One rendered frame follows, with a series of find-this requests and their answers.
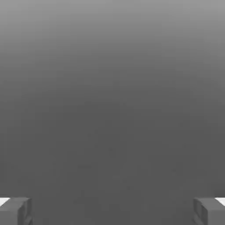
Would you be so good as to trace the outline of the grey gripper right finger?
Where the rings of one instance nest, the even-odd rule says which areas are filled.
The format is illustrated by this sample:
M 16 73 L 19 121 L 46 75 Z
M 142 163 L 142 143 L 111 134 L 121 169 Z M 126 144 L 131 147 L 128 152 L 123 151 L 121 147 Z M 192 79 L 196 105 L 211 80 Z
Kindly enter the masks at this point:
M 194 225 L 225 225 L 225 197 L 193 199 Z

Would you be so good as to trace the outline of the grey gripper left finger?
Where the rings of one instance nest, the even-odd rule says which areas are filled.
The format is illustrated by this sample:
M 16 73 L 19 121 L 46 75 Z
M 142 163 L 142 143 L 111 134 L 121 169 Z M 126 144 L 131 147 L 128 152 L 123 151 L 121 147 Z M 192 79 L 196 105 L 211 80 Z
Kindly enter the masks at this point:
M 32 199 L 0 197 L 0 225 L 33 225 Z

